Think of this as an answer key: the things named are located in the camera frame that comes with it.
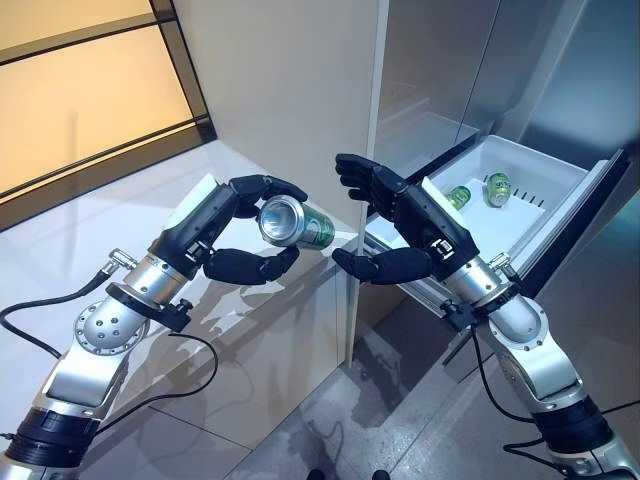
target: window frame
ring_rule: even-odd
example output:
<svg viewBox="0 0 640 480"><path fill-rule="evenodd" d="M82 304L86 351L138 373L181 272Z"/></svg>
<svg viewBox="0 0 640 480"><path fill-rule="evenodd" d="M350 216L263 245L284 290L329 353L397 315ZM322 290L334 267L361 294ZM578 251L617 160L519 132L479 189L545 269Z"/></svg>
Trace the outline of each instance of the window frame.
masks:
<svg viewBox="0 0 640 480"><path fill-rule="evenodd" d="M149 3L152 10L152 13L149 14L82 28L10 47L0 52L1 68L2 65L8 63L79 43L140 28L158 26L191 112L191 118L185 121L168 125L162 130L116 145L5 192L0 192L0 200L3 197L15 195L0 203L0 232L91 190L218 138L187 49L173 0L149 0ZM135 146L189 124L193 125ZM114 155L115 152L126 148L130 149ZM112 156L95 162L108 155ZM70 170L85 164L90 165L70 172Z"/></svg>

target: glass panel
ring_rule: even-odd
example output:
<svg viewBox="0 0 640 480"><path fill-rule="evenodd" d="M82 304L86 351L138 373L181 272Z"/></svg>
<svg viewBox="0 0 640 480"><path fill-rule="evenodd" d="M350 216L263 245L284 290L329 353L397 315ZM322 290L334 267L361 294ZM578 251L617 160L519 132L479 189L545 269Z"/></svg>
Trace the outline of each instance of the glass panel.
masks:
<svg viewBox="0 0 640 480"><path fill-rule="evenodd" d="M498 0L391 0L375 160L409 176L475 130L461 124Z"/></svg>
<svg viewBox="0 0 640 480"><path fill-rule="evenodd" d="M0 50L145 13L148 0L2 0Z"/></svg>
<svg viewBox="0 0 640 480"><path fill-rule="evenodd" d="M191 118L158 27L0 68L0 192Z"/></svg>
<svg viewBox="0 0 640 480"><path fill-rule="evenodd" d="M466 125L495 132L511 121L541 55L548 49L549 34L558 26L562 8L563 2L557 0L500 4L465 112Z"/></svg>

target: black cable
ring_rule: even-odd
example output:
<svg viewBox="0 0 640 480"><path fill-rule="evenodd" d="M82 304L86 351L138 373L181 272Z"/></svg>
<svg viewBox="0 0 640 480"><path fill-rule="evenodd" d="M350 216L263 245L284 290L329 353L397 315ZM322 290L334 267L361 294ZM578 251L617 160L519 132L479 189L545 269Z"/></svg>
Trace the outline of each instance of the black cable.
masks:
<svg viewBox="0 0 640 480"><path fill-rule="evenodd" d="M559 472L559 473L564 475L565 472L563 472L563 469L561 467L551 463L550 461L545 460L545 459L540 458L540 457L536 457L535 455L533 455L531 453L521 452L520 450L518 450L519 448L526 448L526 447L533 447L534 445L540 445L543 442L544 442L544 439L538 438L537 440L532 440L530 442L508 443L507 445L503 445L502 449L507 453L511 453L512 455L518 455L520 457L525 457L525 458L528 458L529 460L533 460L534 462L540 463L540 464L545 465L545 466L547 466L549 468L553 468L556 472Z"/></svg>
<svg viewBox="0 0 640 480"><path fill-rule="evenodd" d="M57 351L51 345L43 342L42 340L38 340L36 337L29 335L28 333L23 332L19 328L13 326L6 319L6 316L9 315L10 313L16 312L18 310L23 310L25 308L43 307L45 305L55 305L57 303L64 303L70 300L75 300L76 298L84 297L87 293L98 288L107 278L109 278L109 275L104 273L102 270L100 270L89 281L89 283L87 283L84 287L82 287L77 292L72 293L70 295L65 295L64 297L47 298L45 300L35 300L33 302L18 303L16 305L7 307L0 312L0 325L2 325L4 328L9 330L11 333L14 333L15 335L18 335L19 337L25 339L27 342L31 342L37 347L42 348L44 351L46 351L47 353L50 353L55 358L60 358L62 355L60 354L59 351Z"/></svg>
<svg viewBox="0 0 640 480"><path fill-rule="evenodd" d="M478 369L480 370L480 376L482 377L482 384L484 385L484 389L487 392L487 396L489 397L489 400L491 400L491 403L493 403L493 406L496 407L496 409L505 417L508 417L512 420L516 420L517 422L523 422L523 423L534 423L533 418L519 417L518 415L514 415L513 413L507 412L504 408L502 408L498 404L498 402L493 396L493 393L491 393L491 389L489 388L489 383L487 382L487 376L484 372L484 365L482 364L482 355L480 354L480 345L478 344L478 337L476 335L475 325L471 325L471 338L473 339L473 346L476 349L476 359L478 360Z"/></svg>
<svg viewBox="0 0 640 480"><path fill-rule="evenodd" d="M527 290L526 290L526 288L524 286L524 282L522 281L522 277L520 277L520 275L518 275L518 272L513 270L513 276L510 276L509 280L512 281L513 283L515 283L516 285L518 285L518 287L520 287L520 295L522 295L523 297L529 297L530 296L530 295L527 294Z"/></svg>
<svg viewBox="0 0 640 480"><path fill-rule="evenodd" d="M146 400L140 402L136 406L134 406L134 407L130 408L129 410L127 410L126 412L124 412L122 415L118 416L115 420L112 420L111 422L107 423L104 427L98 429L96 431L96 435L99 435L102 432L104 432L105 430L107 430L108 428L113 427L116 423L120 422L121 420L124 420L126 417L131 415L133 412L135 412L136 410L144 407L145 405L150 404L151 402L155 402L156 400L165 400L167 398L182 398L182 397L188 397L190 395L194 395L194 394L204 390L205 388L207 388L207 386L209 386L209 384L213 381L214 377L216 376L216 373L218 373L218 365L220 364L220 360L218 359L218 353L213 348L213 345L211 345L209 342L207 342L206 340L204 340L202 338L194 337L192 335L187 335L187 334L184 334L184 333L170 333L169 336L170 337L182 337L182 338L188 338L190 340L196 340L198 342L204 343L209 348L209 350L211 350L211 353L213 354L213 358L216 361L216 365L215 365L215 367L213 367L213 372L211 373L211 376L209 377L209 379L204 384L202 384L201 386L199 386L198 388L196 388L195 390L192 390L190 392L186 392L186 393L166 393L164 395L156 395L154 397L147 398Z"/></svg>
<svg viewBox="0 0 640 480"><path fill-rule="evenodd" d="M618 405L617 407L609 408L608 410L605 410L604 412L602 412L602 414L606 415L607 413L617 412L618 410L622 410L623 408L631 407L633 405L638 405L638 404L640 404L640 399L634 400L633 402L629 402L629 403L623 403L622 405Z"/></svg>

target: white wall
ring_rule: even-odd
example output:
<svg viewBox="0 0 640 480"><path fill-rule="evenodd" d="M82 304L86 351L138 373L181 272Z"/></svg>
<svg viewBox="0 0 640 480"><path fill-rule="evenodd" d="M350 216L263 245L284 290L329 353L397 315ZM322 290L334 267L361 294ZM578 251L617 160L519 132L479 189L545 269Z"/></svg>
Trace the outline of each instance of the white wall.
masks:
<svg viewBox="0 0 640 480"><path fill-rule="evenodd" d="M355 228L334 157L366 153L378 3L175 2L220 138Z"/></svg>

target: refrigerator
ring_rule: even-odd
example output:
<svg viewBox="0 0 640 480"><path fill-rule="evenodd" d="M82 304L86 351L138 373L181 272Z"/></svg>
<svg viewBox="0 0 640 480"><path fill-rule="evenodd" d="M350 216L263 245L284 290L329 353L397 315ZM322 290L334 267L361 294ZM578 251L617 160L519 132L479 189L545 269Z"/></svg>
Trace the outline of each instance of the refrigerator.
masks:
<svg viewBox="0 0 640 480"><path fill-rule="evenodd" d="M595 233L625 175L623 195L637 190L638 10L634 0L389 1L373 157L443 194L466 186L460 213L480 256L509 255L532 298ZM486 198L496 172L512 182L502 208ZM368 254L403 246L391 223L367 217ZM400 288L438 316L455 298L430 278ZM473 368L466 358L453 376Z"/></svg>

